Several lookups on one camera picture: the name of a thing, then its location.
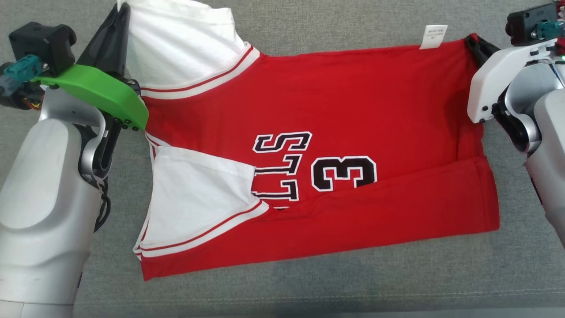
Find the white clothing tag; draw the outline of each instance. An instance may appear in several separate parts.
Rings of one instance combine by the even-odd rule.
[[[426,25],[420,50],[438,48],[444,40],[446,25]]]

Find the folded shirt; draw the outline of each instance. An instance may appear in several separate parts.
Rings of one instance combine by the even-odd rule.
[[[128,3],[154,176],[144,279],[498,229],[465,40],[274,57],[227,8]]]

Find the white fabric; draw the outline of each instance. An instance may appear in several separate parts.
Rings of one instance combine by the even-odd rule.
[[[160,100],[177,100],[181,98],[187,98],[201,94],[205,91],[209,91],[215,87],[218,87],[228,81],[234,79],[239,74],[243,73],[255,60],[260,56],[260,52],[252,47],[250,44],[245,44],[246,51],[241,54],[240,58],[237,60],[235,65],[230,65],[225,69],[218,71],[216,74],[211,75],[207,81],[201,83],[200,85],[193,85],[192,87],[187,87],[187,89],[182,89],[173,92],[156,92],[147,89],[141,89],[141,95],[144,97],[157,98]]]
[[[131,7],[126,67],[141,87],[185,88],[241,58],[229,8],[187,0],[118,0]]]
[[[268,209],[251,194],[255,167],[188,149],[158,149],[151,204],[135,253],[152,257],[187,250]]]
[[[151,170],[153,170],[153,166],[155,165],[155,157],[157,156],[157,151],[159,151],[159,146],[170,145],[157,137],[151,136],[147,132],[145,132],[145,139],[147,139],[147,143],[149,144],[149,157],[151,158]]]

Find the gray couch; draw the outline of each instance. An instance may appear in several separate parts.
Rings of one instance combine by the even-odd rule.
[[[426,24],[448,24],[447,40],[477,32],[507,47],[506,15],[543,3],[205,2],[233,8],[240,36],[272,55],[418,44]],[[13,59],[8,33],[31,20],[70,25],[78,35],[73,51],[80,54],[113,4],[113,0],[1,0],[0,61]],[[0,182],[37,116],[33,111],[0,108]],[[149,153],[142,133],[124,131],[110,176],[112,215],[95,235],[76,315],[142,318],[563,306],[565,251],[544,218],[522,167],[524,157],[495,122],[485,127],[485,151],[500,196],[499,231],[207,270],[149,282],[143,281],[131,251],[151,194]]]

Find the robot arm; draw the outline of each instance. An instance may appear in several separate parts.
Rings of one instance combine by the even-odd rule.
[[[548,26],[563,34],[554,5],[508,16],[507,31],[519,46],[495,52],[481,66],[467,113],[475,123],[496,119],[527,155],[525,167],[546,218],[565,246],[565,62],[556,56],[556,38],[538,36]]]
[[[119,132],[148,118],[138,87],[123,78],[128,23],[128,5],[115,6],[77,64],[65,25],[32,22],[10,34],[18,62],[0,77],[0,104],[41,105],[41,114],[0,192],[2,317],[72,316],[93,233],[109,213]],[[29,82],[37,75],[45,91]]]

